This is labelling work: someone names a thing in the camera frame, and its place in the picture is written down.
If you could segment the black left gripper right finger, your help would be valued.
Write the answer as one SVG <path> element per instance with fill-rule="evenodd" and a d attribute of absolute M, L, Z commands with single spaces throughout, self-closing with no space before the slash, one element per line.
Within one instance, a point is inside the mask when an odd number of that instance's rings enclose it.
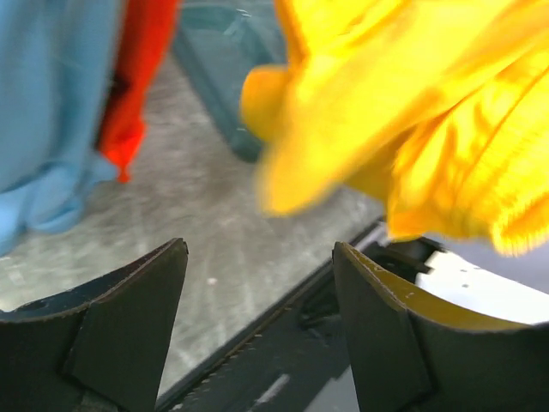
<path fill-rule="evenodd" d="M 547 324 L 442 300 L 346 243 L 333 265 L 361 410 L 547 410 Z"/>

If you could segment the yellow shorts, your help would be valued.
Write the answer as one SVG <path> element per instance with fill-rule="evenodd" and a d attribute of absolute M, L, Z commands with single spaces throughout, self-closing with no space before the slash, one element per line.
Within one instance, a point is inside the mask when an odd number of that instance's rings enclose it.
<path fill-rule="evenodd" d="M 247 76 L 266 142 L 259 202 L 290 215 L 341 185 L 383 202 L 395 240 L 548 240 L 545 1 L 278 1 L 284 65 Z"/>

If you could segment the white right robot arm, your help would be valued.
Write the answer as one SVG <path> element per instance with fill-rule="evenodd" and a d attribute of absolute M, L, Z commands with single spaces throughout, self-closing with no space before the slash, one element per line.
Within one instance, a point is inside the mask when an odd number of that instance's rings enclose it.
<path fill-rule="evenodd" d="M 474 312 L 522 324 L 548 320 L 548 294 L 469 263 L 450 251 L 437 251 L 418 274 L 419 288 Z"/>

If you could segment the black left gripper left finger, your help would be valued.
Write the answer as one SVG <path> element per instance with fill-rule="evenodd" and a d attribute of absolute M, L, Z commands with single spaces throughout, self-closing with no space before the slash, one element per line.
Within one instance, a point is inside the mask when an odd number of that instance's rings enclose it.
<path fill-rule="evenodd" d="M 135 262 L 1 315 L 4 411 L 151 411 L 184 285 L 172 239 Z"/>

